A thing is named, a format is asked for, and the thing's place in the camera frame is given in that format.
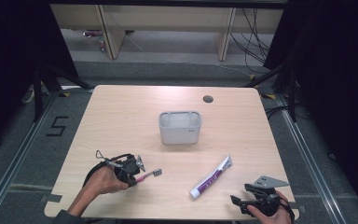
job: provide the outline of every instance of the tabletop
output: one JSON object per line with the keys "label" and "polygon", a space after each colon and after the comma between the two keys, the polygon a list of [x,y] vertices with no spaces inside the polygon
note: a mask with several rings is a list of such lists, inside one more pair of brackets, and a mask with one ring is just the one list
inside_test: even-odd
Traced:
{"label": "tabletop", "polygon": [[[204,97],[213,99],[206,103]],[[164,111],[198,111],[199,141],[164,145],[158,116]],[[146,172],[161,169],[138,185],[99,196],[83,217],[246,220],[230,195],[253,201],[244,189],[261,175],[288,181],[260,97],[255,89],[175,86],[97,86],[68,151],[45,214],[67,209],[88,171],[105,157],[140,155]],[[198,199],[190,191],[230,155],[233,165]],[[290,186],[278,188],[290,202]]]}

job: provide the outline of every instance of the purple toothpaste tube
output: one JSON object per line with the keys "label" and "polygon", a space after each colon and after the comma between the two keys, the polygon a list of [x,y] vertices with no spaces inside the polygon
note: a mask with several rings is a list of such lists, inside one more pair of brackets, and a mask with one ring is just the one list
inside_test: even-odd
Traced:
{"label": "purple toothpaste tube", "polygon": [[208,174],[201,182],[190,191],[191,196],[197,199],[203,191],[205,191],[226,169],[232,166],[231,157],[228,155],[210,174]]}

